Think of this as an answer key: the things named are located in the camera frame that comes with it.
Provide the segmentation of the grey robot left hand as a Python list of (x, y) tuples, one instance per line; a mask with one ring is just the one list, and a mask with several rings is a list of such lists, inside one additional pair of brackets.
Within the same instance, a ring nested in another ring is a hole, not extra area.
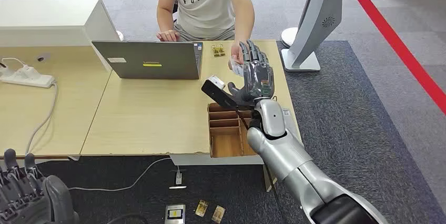
[(45, 177), (35, 157), (25, 156), (20, 168), (16, 152), (4, 152), (1, 170), (1, 223), (79, 223), (67, 186), (54, 175)]

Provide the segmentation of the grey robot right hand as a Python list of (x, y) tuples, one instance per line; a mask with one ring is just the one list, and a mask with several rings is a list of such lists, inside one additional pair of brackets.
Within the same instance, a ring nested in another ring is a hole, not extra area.
[(264, 52), (251, 40), (240, 42), (243, 62), (240, 64), (230, 60), (231, 70), (244, 78), (244, 86), (237, 88), (234, 83), (228, 84), (228, 90), (236, 106), (255, 107), (262, 99), (271, 99), (274, 95), (273, 68)]

